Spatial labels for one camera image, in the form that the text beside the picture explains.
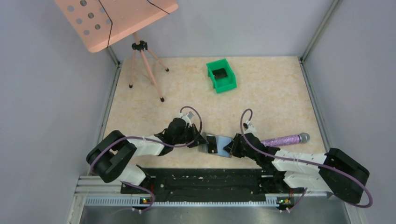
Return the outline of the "grey card holder wallet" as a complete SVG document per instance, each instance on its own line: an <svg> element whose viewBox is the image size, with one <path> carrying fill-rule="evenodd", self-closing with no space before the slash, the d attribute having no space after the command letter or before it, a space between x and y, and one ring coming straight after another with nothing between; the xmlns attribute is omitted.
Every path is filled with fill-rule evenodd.
<svg viewBox="0 0 396 224"><path fill-rule="evenodd" d="M228 143L230 143L231 140L233 140L231 137L227 136L221 136L221 135L215 135L212 133L203 133L203 137L206 139L207 135L212 135L216 137L217 140L217 149L218 153L217 154L211 154L211 155L216 155L220 157L225 157L225 158L231 158L232 156L228 154L223 148L226 146ZM198 151L201 153L209 154L207 152L207 145L202 145L198 147Z"/></svg>

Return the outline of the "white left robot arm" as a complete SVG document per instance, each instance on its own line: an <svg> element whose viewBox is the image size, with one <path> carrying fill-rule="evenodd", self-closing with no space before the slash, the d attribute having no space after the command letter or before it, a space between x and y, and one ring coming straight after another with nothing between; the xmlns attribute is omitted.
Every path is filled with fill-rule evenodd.
<svg viewBox="0 0 396 224"><path fill-rule="evenodd" d="M206 145L207 140L195 124L183 118L174 118L160 133L127 139L119 130L108 134L86 156L91 172L105 183L120 181L132 184L139 193L149 189L149 174L138 165L129 162L139 156L164 156L175 147L194 148Z"/></svg>

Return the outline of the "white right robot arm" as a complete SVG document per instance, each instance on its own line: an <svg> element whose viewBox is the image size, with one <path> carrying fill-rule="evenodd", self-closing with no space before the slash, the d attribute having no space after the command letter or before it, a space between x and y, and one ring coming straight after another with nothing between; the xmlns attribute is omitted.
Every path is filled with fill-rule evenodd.
<svg viewBox="0 0 396 224"><path fill-rule="evenodd" d="M252 133L238 133L223 149L231 156L247 157L262 168L279 172L280 176L274 179L279 192L290 188L319 189L350 204L359 204L367 192L370 172L338 148L321 154L294 153L266 146Z"/></svg>

